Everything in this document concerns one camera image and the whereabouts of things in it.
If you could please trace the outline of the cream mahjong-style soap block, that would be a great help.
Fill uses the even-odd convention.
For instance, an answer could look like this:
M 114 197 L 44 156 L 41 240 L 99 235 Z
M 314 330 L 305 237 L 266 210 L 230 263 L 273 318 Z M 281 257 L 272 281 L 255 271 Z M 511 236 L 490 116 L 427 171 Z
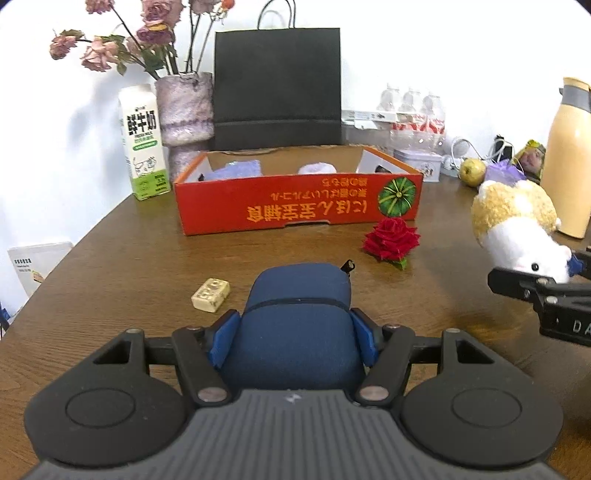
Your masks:
M 228 281 L 208 278 L 191 296 L 192 306 L 199 311 L 215 313 L 230 292 Z

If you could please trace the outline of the yellow white plush toy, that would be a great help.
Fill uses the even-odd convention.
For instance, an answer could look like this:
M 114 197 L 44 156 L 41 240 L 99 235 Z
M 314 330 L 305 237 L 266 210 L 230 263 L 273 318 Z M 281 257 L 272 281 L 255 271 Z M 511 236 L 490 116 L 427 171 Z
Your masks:
M 473 201 L 471 221 L 477 242 L 496 267 L 570 281 L 573 254 L 552 238 L 561 221 L 538 184 L 485 181 Z

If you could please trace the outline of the navy blue pouch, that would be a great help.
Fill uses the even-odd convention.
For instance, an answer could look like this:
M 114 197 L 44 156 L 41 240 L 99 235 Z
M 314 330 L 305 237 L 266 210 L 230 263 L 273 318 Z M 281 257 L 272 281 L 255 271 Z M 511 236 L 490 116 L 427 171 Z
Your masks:
M 273 267 L 256 278 L 221 365 L 232 389 L 353 391 L 362 356 L 349 275 L 329 263 Z

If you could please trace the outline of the red artificial rose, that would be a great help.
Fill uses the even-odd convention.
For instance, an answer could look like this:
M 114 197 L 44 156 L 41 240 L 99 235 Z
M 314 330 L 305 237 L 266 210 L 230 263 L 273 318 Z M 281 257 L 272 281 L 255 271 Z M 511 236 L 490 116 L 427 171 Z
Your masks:
M 363 240 L 363 251 L 380 262 L 387 262 L 405 270 L 409 253 L 420 245 L 416 227 L 410 227 L 400 217 L 384 218 Z

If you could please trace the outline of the small purple knitted cloth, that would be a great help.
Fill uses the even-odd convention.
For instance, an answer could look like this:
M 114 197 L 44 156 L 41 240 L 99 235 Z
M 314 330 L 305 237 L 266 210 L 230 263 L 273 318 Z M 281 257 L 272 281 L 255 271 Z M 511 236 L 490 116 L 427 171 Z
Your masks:
M 233 161 L 221 169 L 204 175 L 205 181 L 232 180 L 262 177 L 263 171 L 259 160 Z

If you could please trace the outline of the purple fluffy headband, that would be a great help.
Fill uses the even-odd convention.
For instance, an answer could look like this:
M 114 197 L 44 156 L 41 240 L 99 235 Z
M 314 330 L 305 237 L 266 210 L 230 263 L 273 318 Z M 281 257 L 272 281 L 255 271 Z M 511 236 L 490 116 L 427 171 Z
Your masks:
M 331 163 L 325 163 L 325 162 L 317 162 L 317 163 L 307 164 L 307 165 L 301 166 L 301 168 L 297 171 L 298 175 L 317 175 L 317 174 L 331 175 L 331 174 L 335 174 L 335 173 L 337 173 L 335 166 L 332 165 Z

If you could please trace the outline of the yellow thermos jug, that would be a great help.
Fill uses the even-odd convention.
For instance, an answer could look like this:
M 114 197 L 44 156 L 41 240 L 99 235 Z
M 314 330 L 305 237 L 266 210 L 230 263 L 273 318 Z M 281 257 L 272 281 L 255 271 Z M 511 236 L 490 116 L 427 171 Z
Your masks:
M 572 77 L 563 82 L 541 186 L 561 221 L 558 230 L 582 239 L 590 222 L 590 85 Z

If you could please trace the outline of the colourful snack packet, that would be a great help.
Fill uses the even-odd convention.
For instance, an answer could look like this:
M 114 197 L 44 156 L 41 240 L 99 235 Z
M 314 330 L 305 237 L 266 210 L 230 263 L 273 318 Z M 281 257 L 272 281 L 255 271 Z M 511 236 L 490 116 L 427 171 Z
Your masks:
M 524 173 L 527 179 L 539 184 L 544 168 L 546 148 L 540 142 L 529 140 L 512 159 L 512 164 Z

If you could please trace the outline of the purple tissue pack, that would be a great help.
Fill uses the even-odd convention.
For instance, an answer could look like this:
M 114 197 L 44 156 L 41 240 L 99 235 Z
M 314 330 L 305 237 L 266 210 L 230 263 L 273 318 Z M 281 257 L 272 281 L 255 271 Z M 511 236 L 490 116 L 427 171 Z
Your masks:
M 511 160 L 501 160 L 490 163 L 486 168 L 485 181 L 493 181 L 513 186 L 517 182 L 526 180 L 523 170 Z

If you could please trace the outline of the white round charger device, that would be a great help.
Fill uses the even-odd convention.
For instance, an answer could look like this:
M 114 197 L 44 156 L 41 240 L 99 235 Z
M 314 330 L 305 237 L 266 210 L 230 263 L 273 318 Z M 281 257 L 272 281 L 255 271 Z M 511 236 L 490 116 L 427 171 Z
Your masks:
M 445 137 L 442 141 L 441 151 L 441 173 L 455 178 L 459 177 L 462 164 L 472 153 L 474 153 L 477 158 L 480 157 L 472 143 L 467 139 L 460 137 Z

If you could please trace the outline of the small grey tin box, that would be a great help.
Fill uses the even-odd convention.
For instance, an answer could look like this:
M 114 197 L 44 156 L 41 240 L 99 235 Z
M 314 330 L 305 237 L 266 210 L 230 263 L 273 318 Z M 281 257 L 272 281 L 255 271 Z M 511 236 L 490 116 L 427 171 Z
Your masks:
M 440 181 L 443 164 L 443 157 L 440 154 L 424 150 L 395 149 L 394 158 L 422 172 L 425 182 Z

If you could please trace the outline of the red cardboard tray box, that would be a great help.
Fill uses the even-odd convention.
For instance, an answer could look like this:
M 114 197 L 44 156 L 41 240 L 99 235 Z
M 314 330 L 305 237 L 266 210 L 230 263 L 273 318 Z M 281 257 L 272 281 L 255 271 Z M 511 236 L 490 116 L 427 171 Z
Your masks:
M 205 181 L 233 161 L 259 160 L 263 176 Z M 298 175 L 325 162 L 335 174 Z M 362 145 L 280 147 L 199 154 L 174 181 L 186 235 L 276 229 L 307 223 L 378 222 L 417 216 L 424 176 Z

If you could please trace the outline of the white green milk carton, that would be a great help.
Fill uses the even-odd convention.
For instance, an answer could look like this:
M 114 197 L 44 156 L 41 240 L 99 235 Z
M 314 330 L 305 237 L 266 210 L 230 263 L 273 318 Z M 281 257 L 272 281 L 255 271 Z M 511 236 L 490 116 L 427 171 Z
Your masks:
M 156 95 L 149 84 L 118 94 L 123 148 L 131 190 L 139 201 L 170 191 Z

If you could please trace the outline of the right plastic water bottle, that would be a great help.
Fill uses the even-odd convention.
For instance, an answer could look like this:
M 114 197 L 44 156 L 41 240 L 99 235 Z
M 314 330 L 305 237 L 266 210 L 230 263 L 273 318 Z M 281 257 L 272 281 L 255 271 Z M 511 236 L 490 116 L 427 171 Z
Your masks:
M 445 134 L 445 103 L 440 96 L 426 95 L 422 101 L 421 114 L 424 116 L 420 127 L 421 131 L 438 135 Z

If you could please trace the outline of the plastic water bottle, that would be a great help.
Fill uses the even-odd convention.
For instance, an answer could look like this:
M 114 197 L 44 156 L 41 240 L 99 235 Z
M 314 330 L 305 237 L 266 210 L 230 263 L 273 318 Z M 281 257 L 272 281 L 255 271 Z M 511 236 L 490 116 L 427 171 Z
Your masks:
M 445 103 L 440 96 L 426 95 L 422 101 L 421 114 L 424 116 L 420 127 L 421 131 L 438 135 L 445 134 Z
M 401 112 L 402 95 L 399 89 L 387 87 L 381 94 L 378 110 L 396 114 Z
M 398 119 L 402 130 L 419 130 L 423 117 L 418 108 L 418 94 L 415 91 L 408 90 L 404 93 Z

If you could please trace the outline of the middle plastic water bottle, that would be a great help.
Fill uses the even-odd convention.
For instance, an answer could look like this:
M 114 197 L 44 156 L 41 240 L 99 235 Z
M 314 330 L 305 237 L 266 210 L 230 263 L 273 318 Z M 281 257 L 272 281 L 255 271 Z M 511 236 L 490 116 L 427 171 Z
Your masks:
M 419 130 L 423 117 L 418 108 L 418 94 L 415 91 L 408 90 L 404 93 L 398 119 L 402 130 Z

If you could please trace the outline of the white long carton box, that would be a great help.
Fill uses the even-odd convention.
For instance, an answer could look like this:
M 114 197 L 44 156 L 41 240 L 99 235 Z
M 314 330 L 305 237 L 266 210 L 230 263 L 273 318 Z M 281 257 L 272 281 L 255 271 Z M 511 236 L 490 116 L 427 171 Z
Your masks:
M 342 124 L 359 130 L 392 130 L 398 115 L 383 111 L 342 110 Z

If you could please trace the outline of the left plastic water bottle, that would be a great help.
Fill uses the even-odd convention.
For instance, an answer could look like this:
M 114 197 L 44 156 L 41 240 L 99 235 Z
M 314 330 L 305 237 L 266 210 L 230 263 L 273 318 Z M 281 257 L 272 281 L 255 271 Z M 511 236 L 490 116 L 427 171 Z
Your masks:
M 401 112 L 402 95 L 399 89 L 387 87 L 381 94 L 378 110 L 396 114 Z

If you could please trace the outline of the purple mottled ceramic vase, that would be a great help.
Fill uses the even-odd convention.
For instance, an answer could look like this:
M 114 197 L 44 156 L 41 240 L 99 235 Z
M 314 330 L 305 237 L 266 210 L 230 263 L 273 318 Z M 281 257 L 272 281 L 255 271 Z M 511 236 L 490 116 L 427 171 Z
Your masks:
M 174 181 L 214 135 L 213 76 L 209 72 L 169 75 L 155 83 L 163 145 Z

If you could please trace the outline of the black paper shopping bag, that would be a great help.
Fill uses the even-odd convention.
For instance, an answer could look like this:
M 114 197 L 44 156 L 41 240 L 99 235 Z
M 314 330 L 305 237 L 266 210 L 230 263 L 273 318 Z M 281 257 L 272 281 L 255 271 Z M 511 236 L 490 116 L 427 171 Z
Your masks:
M 218 32 L 212 148 L 256 150 L 342 144 L 341 33 L 297 28 Z

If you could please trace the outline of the dried pink rose bouquet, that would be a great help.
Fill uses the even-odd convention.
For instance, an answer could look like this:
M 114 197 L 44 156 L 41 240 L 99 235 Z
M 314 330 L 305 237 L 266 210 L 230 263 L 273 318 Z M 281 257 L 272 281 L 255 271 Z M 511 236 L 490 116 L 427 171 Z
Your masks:
M 92 39 L 76 29 L 56 34 L 49 46 L 50 57 L 62 60 L 75 47 L 84 47 L 81 65 L 91 71 L 106 72 L 111 68 L 123 75 L 135 64 L 155 80 L 159 72 L 178 75 L 197 73 L 216 22 L 223 20 L 235 7 L 235 1 L 143 1 L 140 28 L 133 32 L 125 22 L 122 35 L 96 36 Z M 189 46 L 183 68 L 179 67 L 175 28 L 184 11 L 189 19 Z

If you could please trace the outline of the white wall panel box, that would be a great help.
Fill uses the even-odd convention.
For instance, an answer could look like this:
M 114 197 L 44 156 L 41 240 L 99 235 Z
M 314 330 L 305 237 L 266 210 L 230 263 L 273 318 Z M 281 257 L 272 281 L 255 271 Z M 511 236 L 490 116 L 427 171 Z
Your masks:
M 28 297 L 35 293 L 72 248 L 73 244 L 66 242 L 8 250 L 11 263 Z

